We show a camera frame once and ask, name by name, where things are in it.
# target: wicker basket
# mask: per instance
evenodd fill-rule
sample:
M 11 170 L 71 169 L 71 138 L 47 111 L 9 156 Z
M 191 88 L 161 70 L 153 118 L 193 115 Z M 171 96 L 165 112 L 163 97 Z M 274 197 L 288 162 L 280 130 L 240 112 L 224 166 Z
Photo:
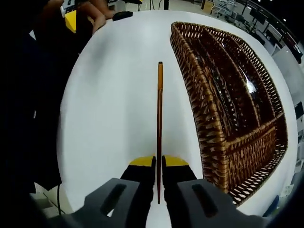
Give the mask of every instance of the wicker basket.
M 204 178 L 240 205 L 287 149 L 281 101 L 261 60 L 241 38 L 175 22 L 171 44 L 185 81 Z

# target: wooden chopstick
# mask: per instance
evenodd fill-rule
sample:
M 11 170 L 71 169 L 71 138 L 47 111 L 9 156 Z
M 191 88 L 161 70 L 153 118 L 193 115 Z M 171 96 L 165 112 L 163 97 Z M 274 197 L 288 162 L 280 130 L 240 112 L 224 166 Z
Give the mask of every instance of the wooden chopstick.
M 162 167 L 162 80 L 163 65 L 158 63 L 157 79 L 157 146 L 156 146 L 156 178 L 157 178 L 157 200 L 161 203 L 161 167 Z

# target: white table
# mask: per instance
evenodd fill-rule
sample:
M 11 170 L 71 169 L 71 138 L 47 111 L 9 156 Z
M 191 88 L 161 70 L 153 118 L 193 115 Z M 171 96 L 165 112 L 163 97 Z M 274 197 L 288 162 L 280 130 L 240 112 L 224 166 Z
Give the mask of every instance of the white table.
M 134 158 L 155 154 L 159 61 L 164 65 L 162 151 L 185 159 L 202 178 L 192 110 L 170 44 L 175 21 L 213 26 L 243 38 L 264 62 L 280 94 L 288 150 L 269 180 L 238 209 L 262 215 L 290 183 L 297 150 L 295 112 L 282 74 L 263 46 L 240 29 L 208 16 L 143 11 L 108 21 L 88 42 L 69 78 L 61 105 L 58 162 L 72 209 L 80 208 L 84 197 L 110 178 L 120 178 Z M 147 227 L 169 227 L 166 205 L 157 205 L 156 195 Z

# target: desk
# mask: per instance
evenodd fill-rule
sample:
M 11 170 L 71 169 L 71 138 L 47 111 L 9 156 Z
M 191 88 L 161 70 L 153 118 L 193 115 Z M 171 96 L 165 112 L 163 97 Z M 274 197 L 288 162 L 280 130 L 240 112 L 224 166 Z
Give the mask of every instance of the desk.
M 285 110 L 288 150 L 268 181 L 238 209 L 262 215 L 295 168 L 297 126 L 283 76 L 264 47 L 233 25 L 179 11 L 142 11 L 108 21 L 79 56 L 61 105 L 58 163 L 63 187 L 76 210 L 87 194 L 120 178 L 129 162 L 156 153 L 157 65 L 164 65 L 163 154 L 185 159 L 202 178 L 200 149 L 181 71 L 170 44 L 171 23 L 213 26 L 243 38 L 264 62 Z M 147 227 L 169 227 L 166 204 L 157 204 L 156 185 Z

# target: white tabletop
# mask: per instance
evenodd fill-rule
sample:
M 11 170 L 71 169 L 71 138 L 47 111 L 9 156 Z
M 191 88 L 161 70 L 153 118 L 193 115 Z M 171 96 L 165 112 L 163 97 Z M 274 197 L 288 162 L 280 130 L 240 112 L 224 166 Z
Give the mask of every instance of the white tabletop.
M 155 154 L 159 61 L 164 65 L 162 151 L 185 159 L 202 178 L 193 114 L 170 44 L 171 23 L 176 21 L 212 26 L 243 38 L 264 62 L 285 110 L 287 152 L 268 181 L 238 209 L 262 215 L 290 183 L 297 147 L 295 111 L 283 76 L 263 46 L 242 30 L 208 16 L 143 11 L 107 21 L 88 42 L 67 83 L 58 162 L 72 209 L 80 208 L 85 196 L 110 178 L 120 178 L 134 158 Z M 169 227 L 166 205 L 157 205 L 155 197 L 156 192 L 147 227 Z

